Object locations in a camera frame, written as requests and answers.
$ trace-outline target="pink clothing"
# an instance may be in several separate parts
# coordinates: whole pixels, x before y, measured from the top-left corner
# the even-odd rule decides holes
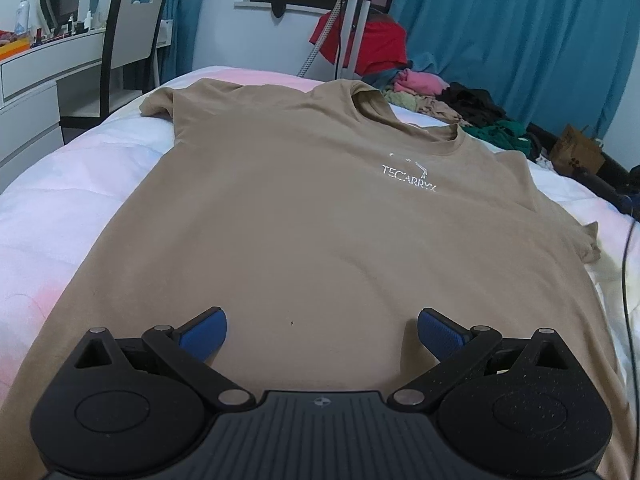
[[[399,72],[394,81],[394,92],[409,92],[409,94],[440,95],[449,88],[449,83],[435,74],[428,72],[413,72],[408,68]]]

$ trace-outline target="orange box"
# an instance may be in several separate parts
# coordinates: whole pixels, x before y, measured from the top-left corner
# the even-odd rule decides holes
[[[0,61],[16,54],[20,54],[25,50],[28,50],[31,46],[31,40],[29,38],[22,38],[21,40],[14,41],[13,43],[0,46]]]

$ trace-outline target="bed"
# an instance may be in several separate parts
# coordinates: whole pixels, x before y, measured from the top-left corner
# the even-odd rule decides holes
[[[206,77],[238,84],[279,84],[302,91],[319,84],[277,73],[209,67],[167,85],[184,88]],[[44,320],[102,229],[173,146],[172,124],[141,117],[138,106],[142,99],[40,160],[0,195],[0,404]],[[393,110],[407,123],[442,124],[403,108]],[[632,398],[632,382],[626,380],[630,359],[620,280],[632,220],[577,182],[531,162],[529,167],[536,186],[550,199],[582,224],[599,222],[602,257],[588,266],[588,272],[609,321]],[[630,248],[627,272],[634,338],[640,347],[640,232]]]

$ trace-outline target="metal screw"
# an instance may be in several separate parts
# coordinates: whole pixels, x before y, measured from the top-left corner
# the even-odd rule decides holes
[[[398,390],[394,393],[394,400],[403,406],[417,406],[424,400],[424,393],[418,390]]]
[[[250,398],[249,393],[244,390],[225,390],[218,396],[218,400],[227,406],[240,406]]]

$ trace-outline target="spray can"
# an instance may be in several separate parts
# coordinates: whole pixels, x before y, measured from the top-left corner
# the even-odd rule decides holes
[[[15,12],[15,29],[18,35],[24,34],[29,30],[29,1],[21,0],[18,10]]]

